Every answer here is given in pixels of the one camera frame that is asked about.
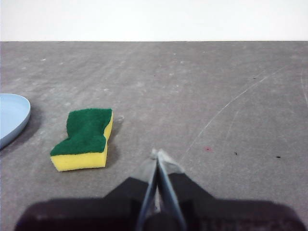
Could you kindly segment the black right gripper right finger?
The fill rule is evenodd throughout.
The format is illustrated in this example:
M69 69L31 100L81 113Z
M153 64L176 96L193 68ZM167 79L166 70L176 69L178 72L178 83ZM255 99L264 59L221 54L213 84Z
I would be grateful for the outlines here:
M166 209L185 231L305 231L290 207L262 200L219 199L187 176L165 151L157 151Z

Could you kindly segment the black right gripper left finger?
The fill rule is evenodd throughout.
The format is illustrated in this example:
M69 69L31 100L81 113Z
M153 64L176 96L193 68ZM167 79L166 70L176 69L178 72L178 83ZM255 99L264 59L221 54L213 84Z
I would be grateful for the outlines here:
M153 149L133 174L100 198L57 198L29 206L17 231L138 231L155 192L157 154Z

